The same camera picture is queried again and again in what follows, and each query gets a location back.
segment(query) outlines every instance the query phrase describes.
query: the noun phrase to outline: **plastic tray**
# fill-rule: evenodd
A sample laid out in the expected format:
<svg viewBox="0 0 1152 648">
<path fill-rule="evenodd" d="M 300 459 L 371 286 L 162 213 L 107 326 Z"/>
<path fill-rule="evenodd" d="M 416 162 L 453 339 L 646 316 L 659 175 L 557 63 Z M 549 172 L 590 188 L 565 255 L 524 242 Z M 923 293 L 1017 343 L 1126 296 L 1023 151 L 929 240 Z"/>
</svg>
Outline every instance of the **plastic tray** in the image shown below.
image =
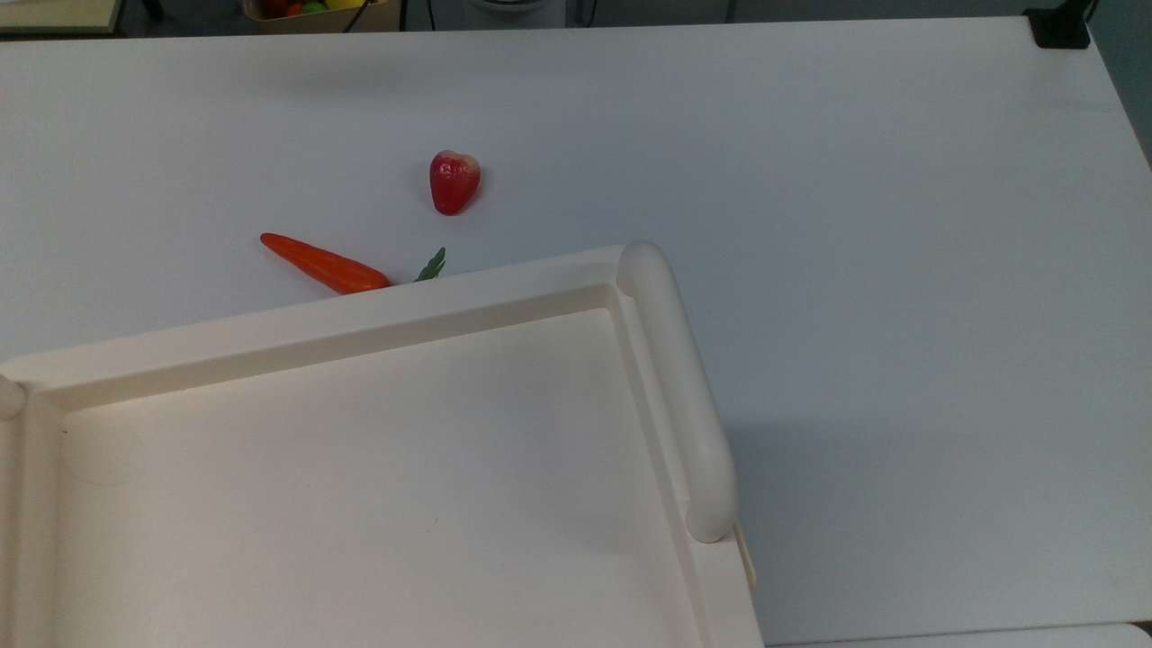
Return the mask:
<svg viewBox="0 0 1152 648">
<path fill-rule="evenodd" d="M 763 645 L 651 243 L 0 374 L 5 648 Z"/>
<path fill-rule="evenodd" d="M 400 3 L 401 0 L 379 0 L 369 5 L 356 20 L 354 31 L 400 31 Z M 356 7 L 268 18 L 264 16 L 259 0 L 243 0 L 243 6 L 244 14 L 256 23 L 260 33 L 340 33 L 359 10 Z"/>
</svg>

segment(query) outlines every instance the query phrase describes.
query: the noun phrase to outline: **floor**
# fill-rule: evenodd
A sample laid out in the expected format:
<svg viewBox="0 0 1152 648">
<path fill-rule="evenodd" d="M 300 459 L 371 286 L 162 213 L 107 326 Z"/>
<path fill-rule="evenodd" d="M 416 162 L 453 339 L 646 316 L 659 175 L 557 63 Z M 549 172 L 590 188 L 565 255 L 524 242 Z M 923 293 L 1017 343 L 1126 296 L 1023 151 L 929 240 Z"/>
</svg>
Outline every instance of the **floor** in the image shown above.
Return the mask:
<svg viewBox="0 0 1152 648">
<path fill-rule="evenodd" d="M 435 15 L 447 18 L 452 5 L 463 0 L 434 0 Z M 592 0 L 568 0 L 573 15 Z M 256 33 L 241 0 L 161 0 L 164 22 L 147 20 L 139 0 L 124 0 L 122 29 L 129 36 L 227 36 Z M 1053 0 L 597 0 L 596 27 L 722 22 L 878 20 L 948 16 L 1015 15 L 1029 6 L 1053 6 Z M 429 29 L 424 2 L 414 1 L 409 28 Z M 441 25 L 448 22 L 441 20 Z M 1113 83 L 1128 111 L 1144 155 L 1152 160 L 1152 1 L 1100 0 L 1091 22 L 1092 35 Z"/>
</svg>

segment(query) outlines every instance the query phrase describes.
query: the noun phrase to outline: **orange carrot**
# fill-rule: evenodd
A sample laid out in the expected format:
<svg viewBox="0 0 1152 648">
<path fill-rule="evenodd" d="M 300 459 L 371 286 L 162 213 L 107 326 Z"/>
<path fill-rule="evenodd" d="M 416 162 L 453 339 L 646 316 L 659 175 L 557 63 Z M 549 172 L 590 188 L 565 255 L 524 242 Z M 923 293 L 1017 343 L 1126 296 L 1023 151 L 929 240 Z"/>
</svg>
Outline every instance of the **orange carrot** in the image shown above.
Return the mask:
<svg viewBox="0 0 1152 648">
<path fill-rule="evenodd" d="M 303 241 L 265 232 L 260 242 L 288 263 L 301 269 L 304 274 L 324 284 L 341 295 L 387 288 L 392 281 L 379 270 L 358 261 L 344 258 L 335 253 L 321 250 Z"/>
</svg>

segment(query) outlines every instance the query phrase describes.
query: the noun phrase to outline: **tray handle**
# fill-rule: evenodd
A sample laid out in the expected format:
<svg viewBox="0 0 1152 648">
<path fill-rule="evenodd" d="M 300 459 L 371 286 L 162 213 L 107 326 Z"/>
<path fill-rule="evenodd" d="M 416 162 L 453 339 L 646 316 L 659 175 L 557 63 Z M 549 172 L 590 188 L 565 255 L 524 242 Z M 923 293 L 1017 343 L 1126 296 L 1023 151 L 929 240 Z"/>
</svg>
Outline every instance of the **tray handle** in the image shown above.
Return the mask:
<svg viewBox="0 0 1152 648">
<path fill-rule="evenodd" d="M 0 374 L 0 421 L 14 419 L 24 407 L 24 390 Z"/>
<path fill-rule="evenodd" d="M 736 468 L 672 265 L 647 241 L 620 256 L 616 286 L 636 301 L 688 480 L 688 533 L 715 542 L 736 523 Z"/>
</svg>

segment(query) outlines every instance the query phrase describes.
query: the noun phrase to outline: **white table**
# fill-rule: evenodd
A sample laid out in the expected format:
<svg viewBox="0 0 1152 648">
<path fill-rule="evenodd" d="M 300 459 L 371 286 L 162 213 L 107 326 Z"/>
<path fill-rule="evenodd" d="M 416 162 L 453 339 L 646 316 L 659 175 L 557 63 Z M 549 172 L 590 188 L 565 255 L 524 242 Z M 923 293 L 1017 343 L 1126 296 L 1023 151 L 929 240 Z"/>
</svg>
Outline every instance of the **white table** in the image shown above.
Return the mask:
<svg viewBox="0 0 1152 648">
<path fill-rule="evenodd" d="M 1002 632 L 805 643 L 804 648 L 1150 648 L 1152 639 L 1134 625 L 1046 627 Z"/>
<path fill-rule="evenodd" d="M 1023 18 L 0 44 L 0 357 L 646 238 L 768 642 L 1152 618 L 1152 174 Z M 485 165 L 435 214 L 431 156 Z"/>
</svg>

